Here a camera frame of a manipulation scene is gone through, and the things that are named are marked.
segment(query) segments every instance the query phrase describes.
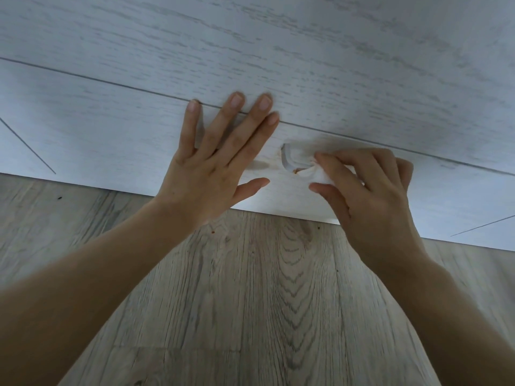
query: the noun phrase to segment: person's left hand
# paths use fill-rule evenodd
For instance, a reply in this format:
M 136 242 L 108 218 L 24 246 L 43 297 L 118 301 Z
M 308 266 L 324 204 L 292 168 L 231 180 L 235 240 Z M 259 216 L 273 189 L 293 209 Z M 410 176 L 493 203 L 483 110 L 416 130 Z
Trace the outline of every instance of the person's left hand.
M 245 97 L 240 92 L 229 96 L 205 130 L 198 149 L 195 149 L 195 134 L 201 105 L 192 100 L 186 108 L 179 148 L 154 201 L 171 207 L 173 214 L 181 214 L 194 228 L 253 196 L 270 182 L 260 178 L 238 186 L 243 171 L 279 124 L 278 113 L 268 114 L 273 104 L 271 96 L 261 95 L 217 150 L 224 131 L 244 102 Z

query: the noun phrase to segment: diagonal groove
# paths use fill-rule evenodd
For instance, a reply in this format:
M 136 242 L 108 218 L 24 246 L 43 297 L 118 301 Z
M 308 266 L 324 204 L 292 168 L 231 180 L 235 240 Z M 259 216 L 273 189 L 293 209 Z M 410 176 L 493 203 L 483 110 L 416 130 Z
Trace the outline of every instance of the diagonal groove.
M 167 98 L 170 98 L 170 99 L 180 100 L 180 101 L 183 101 L 185 103 L 189 102 L 189 99 L 184 99 L 182 97 L 173 96 L 173 95 L 167 95 L 167 94 L 164 94 L 164 93 L 161 93 L 161 92 L 155 92 L 153 90 L 146 90 L 146 89 L 143 89 L 143 88 L 136 88 L 134 86 L 120 84 L 120 83 L 116 83 L 116 82 L 112 82 L 112 81 L 101 80 L 101 79 L 98 79 L 98 78 L 95 78 L 95 77 L 88 77 L 88 76 L 80 75 L 80 74 L 77 74 L 77 73 L 72 73 L 72 72 L 69 72 L 69 71 L 54 69 L 54 68 L 47 67 L 47 66 L 40 66 L 40 65 L 36 65 L 36 64 L 31 64 L 29 62 L 12 60 L 10 58 L 5 58 L 5 57 L 0 57 L 0 60 L 16 63 L 16 64 L 20 64 L 20 65 L 25 65 L 25 66 L 31 66 L 31 67 L 35 67 L 35 68 L 38 68 L 38 69 L 54 71 L 56 73 L 62 73 L 64 75 L 73 76 L 73 77 L 79 77 L 79 78 L 83 78 L 83 79 L 86 79 L 86 80 L 101 82 L 101 83 L 104 83 L 104 84 L 110 84 L 110 85 L 114 85 L 114 86 L 119 86 L 121 88 L 127 88 L 127 89 L 130 89 L 130 90 L 137 90 L 139 92 L 144 92 L 144 93 L 148 93 L 148 94 L 151 94 L 151 95 L 158 95 L 158 96 L 167 97 Z M 217 105 L 208 104 L 208 103 L 202 103 L 202 104 L 207 106 L 207 107 L 211 107 L 211 108 L 215 108 L 215 109 L 220 109 L 220 107 L 217 106 Z M 453 164 L 463 165 L 463 166 L 470 167 L 470 168 L 482 169 L 482 170 L 486 170 L 486 171 L 492 172 L 492 173 L 498 173 L 500 175 L 515 176 L 515 173 L 512 173 L 512 172 L 506 172 L 506 171 L 501 171 L 501 170 L 498 170 L 498 169 L 484 167 L 484 166 L 481 166 L 481 165 L 470 164 L 468 162 L 462 162 L 462 161 L 454 160 L 454 159 L 451 159 L 451 158 L 440 157 L 440 156 L 429 154 L 429 153 L 417 152 L 416 150 L 400 148 L 398 146 L 394 146 L 394 145 L 390 145 L 390 144 L 386 144 L 386 143 L 373 142 L 373 141 L 369 141 L 367 139 L 356 138 L 356 137 L 351 137 L 349 135 L 334 133 L 332 131 L 315 129 L 313 127 L 303 126 L 303 125 L 297 124 L 297 123 L 290 123 L 290 122 L 286 122 L 284 120 L 281 120 L 281 123 L 288 124 L 288 125 L 295 126 L 295 127 L 300 127 L 302 129 L 307 129 L 307 130 L 311 130 L 311 131 L 317 131 L 319 133 L 323 133 L 323 134 L 326 134 L 326 135 L 332 135 L 332 136 L 336 136 L 336 137 L 340 137 L 340 138 L 350 139 L 350 140 L 353 140 L 353 141 L 356 141 L 356 142 L 368 143 L 368 144 L 375 145 L 375 146 L 381 147 L 381 148 L 397 149 L 397 150 L 401 150 L 401 151 L 407 152 L 407 153 L 415 153 L 415 154 L 419 154 L 419 155 L 422 155 L 422 156 L 425 156 L 425 157 L 431 157 L 431 158 L 436 158 L 436 159 L 439 159 L 439 160 L 442 160 L 442 161 L 445 161 L 445 162 L 451 162 Z
M 513 218 L 513 217 L 515 217 L 515 215 L 511 215 L 511 216 L 506 217 L 506 218 L 498 219 L 498 220 L 496 220 L 496 221 L 493 221 L 493 222 L 490 222 L 490 223 L 486 223 L 486 224 L 484 224 L 484 225 L 481 225 L 481 226 L 478 226 L 478 227 L 474 227 L 474 228 L 472 228 L 472 229 L 465 230 L 464 232 L 459 232 L 459 233 L 453 234 L 451 237 L 457 236 L 458 234 L 463 234 L 463 233 L 467 233 L 467 232 L 472 232 L 473 230 L 479 229 L 480 227 L 485 227 L 485 226 L 488 226 L 488 225 L 492 225 L 493 223 L 497 223 L 497 222 L 500 222 L 500 221 L 505 221 L 505 220 L 510 219 L 510 218 Z
M 22 137 L 20 137 L 20 136 L 16 133 L 16 131 L 14 131 L 13 129 L 11 129 L 11 128 L 10 128 L 10 126 L 9 126 L 9 124 L 5 123 L 5 121 L 4 121 L 2 118 L 0 118 L 0 123 L 3 123 L 3 124 L 4 124 L 4 126 L 5 126 L 5 127 L 7 127 L 7 128 L 10 130 L 10 132 L 11 132 L 11 133 L 13 133 L 14 135 L 16 135 L 16 137 L 17 137 L 17 138 L 18 138 L 18 139 L 19 139 L 19 140 L 20 140 L 20 141 L 21 141 L 21 142 L 22 142 L 22 143 L 23 143 L 23 144 L 24 144 L 24 145 L 25 145 L 25 146 L 26 146 L 26 147 L 27 147 L 27 148 L 28 148 L 32 153 L 34 153 L 34 154 L 35 154 L 35 156 L 36 156 L 37 158 L 39 158 L 39 159 L 40 159 L 40 161 L 41 161 L 43 164 L 45 164 L 45 165 L 47 166 L 47 168 L 48 168 L 48 169 L 50 169 L 50 170 L 54 173 L 54 175 L 57 175 L 57 174 L 56 174 L 56 172 L 55 172 L 55 170 L 54 170 L 54 169 L 52 169 L 52 168 L 51 168 L 51 167 L 50 167 L 50 166 L 45 162 L 45 160 L 43 160 L 43 159 L 39 156 L 39 154 L 37 154 L 37 153 L 34 151 L 34 149 L 32 149 L 32 148 L 27 144 L 27 142 L 25 142 L 25 141 L 23 140 L 23 139 L 22 139 Z

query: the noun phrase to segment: forearm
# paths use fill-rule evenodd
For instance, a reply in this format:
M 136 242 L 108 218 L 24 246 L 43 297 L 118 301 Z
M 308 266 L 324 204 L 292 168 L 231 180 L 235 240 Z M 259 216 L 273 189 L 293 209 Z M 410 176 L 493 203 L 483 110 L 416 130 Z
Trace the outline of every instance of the forearm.
M 411 277 L 384 282 L 417 331 L 442 385 L 506 385 L 515 380 L 515 353 L 427 257 Z
M 184 217 L 151 202 L 1 293 L 2 379 L 57 384 L 123 299 L 189 232 Z

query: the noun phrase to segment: skin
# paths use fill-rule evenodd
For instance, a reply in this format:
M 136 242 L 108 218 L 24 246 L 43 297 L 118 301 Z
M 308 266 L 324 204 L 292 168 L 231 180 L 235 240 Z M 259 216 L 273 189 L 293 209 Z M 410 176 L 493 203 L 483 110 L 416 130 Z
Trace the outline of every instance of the skin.
M 229 96 L 196 150 L 200 104 L 191 101 L 157 196 L 122 224 L 0 293 L 4 383 L 57 384 L 172 248 L 269 183 L 238 185 L 279 123 L 279 115 L 269 113 L 269 95 L 258 98 L 216 149 L 243 103 L 241 93 Z M 403 308 L 441 383 L 513 382 L 513 350 L 425 252 L 407 199 L 411 163 L 383 149 L 318 153 L 316 159 L 336 186 L 313 183 L 310 189 L 331 205 L 351 246 Z M 345 165 L 354 166 L 359 179 Z

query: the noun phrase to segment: gray wooden floor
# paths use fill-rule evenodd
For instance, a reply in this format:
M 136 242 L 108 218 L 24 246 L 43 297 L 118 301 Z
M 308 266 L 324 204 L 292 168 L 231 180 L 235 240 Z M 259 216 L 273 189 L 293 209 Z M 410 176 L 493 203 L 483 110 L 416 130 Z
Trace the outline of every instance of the gray wooden floor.
M 0 287 L 146 196 L 0 175 Z M 515 255 L 426 240 L 515 345 Z M 420 341 L 334 225 L 230 210 L 135 288 L 61 385 L 435 385 Z

